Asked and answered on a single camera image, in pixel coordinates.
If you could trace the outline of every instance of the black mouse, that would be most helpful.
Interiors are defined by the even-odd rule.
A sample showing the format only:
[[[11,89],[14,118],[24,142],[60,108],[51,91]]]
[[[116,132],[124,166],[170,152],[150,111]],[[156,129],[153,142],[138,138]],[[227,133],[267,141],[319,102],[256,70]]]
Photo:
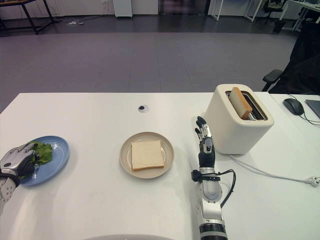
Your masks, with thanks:
[[[293,98],[287,98],[283,100],[283,105],[294,115],[301,115],[305,113],[304,107],[302,104]]]

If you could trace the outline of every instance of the robotic hand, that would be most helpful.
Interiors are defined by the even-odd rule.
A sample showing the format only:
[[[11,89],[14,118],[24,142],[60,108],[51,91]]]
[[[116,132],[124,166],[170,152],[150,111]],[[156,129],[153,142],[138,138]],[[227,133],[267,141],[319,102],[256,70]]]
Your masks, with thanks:
[[[0,160],[0,215],[5,203],[20,184],[19,177],[32,174],[35,167],[30,163],[39,154],[32,150],[37,144],[24,144],[8,151]]]
[[[199,224],[201,240],[228,240],[222,207],[230,197],[235,183],[236,173],[233,169],[225,172],[215,172],[215,148],[211,132],[206,121],[198,116],[195,132],[199,137],[199,171],[193,170],[191,178],[197,182],[196,215]],[[219,184],[220,175],[233,173],[232,187],[221,202],[222,188]]]

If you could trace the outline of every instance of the office chair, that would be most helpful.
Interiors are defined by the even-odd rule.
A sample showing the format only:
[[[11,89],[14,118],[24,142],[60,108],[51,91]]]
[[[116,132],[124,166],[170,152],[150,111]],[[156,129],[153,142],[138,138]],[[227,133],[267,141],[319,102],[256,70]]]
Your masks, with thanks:
[[[284,0],[283,2],[281,2],[281,0],[267,0],[265,1],[262,10],[265,14],[268,14],[265,17],[262,18],[258,18],[259,20],[261,19],[265,19],[265,23],[267,24],[267,22],[270,21],[275,21],[270,17],[270,14],[273,12],[276,13],[281,13],[283,11],[283,6],[285,5],[287,0]]]
[[[320,94],[320,24],[307,22],[284,71],[275,69],[264,76],[263,92],[271,94]]]

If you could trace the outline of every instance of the white plate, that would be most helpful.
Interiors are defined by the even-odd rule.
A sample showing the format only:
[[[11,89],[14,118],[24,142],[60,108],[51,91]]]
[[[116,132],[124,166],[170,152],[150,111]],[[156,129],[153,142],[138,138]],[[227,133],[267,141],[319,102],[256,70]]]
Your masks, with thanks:
[[[131,143],[133,142],[146,142],[160,140],[161,153],[163,157],[164,167],[161,168],[148,168],[138,171],[132,170],[132,155],[131,155]],[[120,163],[123,168],[131,175],[141,179],[152,179],[161,176],[172,166],[174,162],[175,152],[171,143],[164,136],[155,132],[140,132],[131,136],[122,145],[120,150]]]

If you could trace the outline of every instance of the white bread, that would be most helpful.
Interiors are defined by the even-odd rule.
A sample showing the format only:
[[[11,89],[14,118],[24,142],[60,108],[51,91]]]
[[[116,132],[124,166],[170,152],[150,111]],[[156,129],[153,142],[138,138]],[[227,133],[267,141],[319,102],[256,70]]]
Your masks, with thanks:
[[[249,105],[238,87],[232,88],[229,100],[239,117],[243,120],[247,119],[249,114],[252,112],[252,107]]]
[[[160,140],[131,143],[131,158],[133,171],[165,166]]]

